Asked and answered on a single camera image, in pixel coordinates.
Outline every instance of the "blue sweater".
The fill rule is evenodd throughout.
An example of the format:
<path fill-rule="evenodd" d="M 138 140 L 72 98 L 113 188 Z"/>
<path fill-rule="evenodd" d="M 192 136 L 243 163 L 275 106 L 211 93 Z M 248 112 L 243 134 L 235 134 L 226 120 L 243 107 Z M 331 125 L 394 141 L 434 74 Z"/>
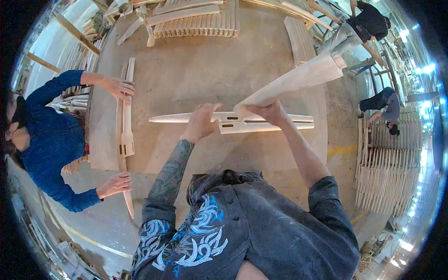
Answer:
<path fill-rule="evenodd" d="M 64 183 L 61 169 L 83 156 L 84 133 L 78 120 L 70 114 L 58 114 L 46 107 L 62 91 L 80 86 L 83 70 L 62 73 L 26 99 L 28 110 L 27 129 L 31 136 L 30 146 L 22 154 L 26 171 L 34 183 L 55 201 L 73 212 L 80 212 L 101 200 L 96 189 L 75 194 Z"/>

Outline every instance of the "dark gray shirt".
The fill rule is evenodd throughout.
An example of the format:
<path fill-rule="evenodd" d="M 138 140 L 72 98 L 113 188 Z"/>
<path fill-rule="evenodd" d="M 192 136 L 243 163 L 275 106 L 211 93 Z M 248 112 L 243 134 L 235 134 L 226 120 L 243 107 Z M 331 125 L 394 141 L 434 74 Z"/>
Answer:
<path fill-rule="evenodd" d="M 178 231 L 175 207 L 147 199 L 133 279 L 235 279 L 244 259 L 269 279 L 351 279 L 359 250 L 333 177 L 308 194 L 306 212 L 261 173 L 196 177 Z"/>
<path fill-rule="evenodd" d="M 398 117 L 400 117 L 400 101 L 398 100 L 396 92 L 393 92 L 389 96 L 387 103 L 388 108 L 381 114 L 381 117 L 393 124 L 396 124 L 398 122 Z"/>

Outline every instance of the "hand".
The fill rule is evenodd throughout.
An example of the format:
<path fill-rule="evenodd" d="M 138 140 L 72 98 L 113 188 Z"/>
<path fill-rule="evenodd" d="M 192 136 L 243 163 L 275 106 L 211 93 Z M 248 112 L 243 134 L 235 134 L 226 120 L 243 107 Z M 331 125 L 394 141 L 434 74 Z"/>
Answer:
<path fill-rule="evenodd" d="M 119 78 L 104 76 L 101 86 L 109 91 L 115 98 L 123 99 L 123 102 L 130 104 L 131 98 L 134 95 L 134 83 Z"/>
<path fill-rule="evenodd" d="M 191 113 L 187 128 L 181 135 L 181 140 L 186 139 L 196 144 L 202 138 L 212 134 L 218 128 L 219 120 L 211 122 L 211 117 L 213 116 L 213 112 L 221 107 L 221 105 L 221 103 L 207 103 L 196 107 L 196 110 Z"/>
<path fill-rule="evenodd" d="M 258 106 L 246 106 L 249 112 L 262 116 L 263 119 L 267 120 L 271 125 L 281 127 L 282 125 L 288 123 L 291 119 L 285 112 L 280 104 L 280 101 L 276 101 L 264 108 Z"/>
<path fill-rule="evenodd" d="M 129 172 L 121 172 L 110 177 L 104 185 L 96 188 L 98 198 L 103 199 L 109 195 L 132 190 L 130 175 Z"/>

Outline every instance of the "tattoo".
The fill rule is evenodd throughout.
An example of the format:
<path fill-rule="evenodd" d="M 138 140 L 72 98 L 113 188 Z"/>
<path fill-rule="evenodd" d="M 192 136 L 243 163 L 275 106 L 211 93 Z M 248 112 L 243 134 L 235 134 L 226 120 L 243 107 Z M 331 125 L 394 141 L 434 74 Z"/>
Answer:
<path fill-rule="evenodd" d="M 152 184 L 148 198 L 174 205 L 194 144 L 182 139 Z"/>

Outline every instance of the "shirt sleeve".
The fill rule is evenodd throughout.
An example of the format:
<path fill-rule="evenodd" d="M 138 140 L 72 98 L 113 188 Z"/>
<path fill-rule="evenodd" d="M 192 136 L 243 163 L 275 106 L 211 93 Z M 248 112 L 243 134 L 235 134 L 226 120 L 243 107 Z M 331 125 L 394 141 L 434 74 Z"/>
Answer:
<path fill-rule="evenodd" d="M 154 261 L 162 258 L 164 252 L 170 254 L 169 250 L 164 251 L 164 249 L 177 232 L 175 210 L 176 208 L 172 205 L 146 200 L 142 210 L 143 225 L 139 232 L 140 243 L 132 259 L 132 279 L 146 279 L 140 277 L 140 272 L 150 265 L 160 271 L 164 270 L 164 267 L 160 267 L 161 259 Z"/>
<path fill-rule="evenodd" d="M 52 80 L 46 82 L 45 85 L 33 91 L 26 98 L 26 103 L 29 105 L 47 105 L 69 87 L 80 86 L 83 72 L 84 70 L 69 70 L 63 72 L 58 77 L 54 77 Z"/>
<path fill-rule="evenodd" d="M 64 183 L 64 179 L 60 173 L 55 172 L 53 174 L 43 175 L 34 175 L 29 171 L 28 173 L 34 183 L 43 192 L 72 212 L 81 212 L 82 210 L 101 202 L 96 193 L 96 189 L 75 194 L 72 188 Z"/>
<path fill-rule="evenodd" d="M 347 242 L 358 245 L 352 225 L 339 201 L 338 186 L 333 176 L 320 179 L 308 193 L 310 214 Z"/>

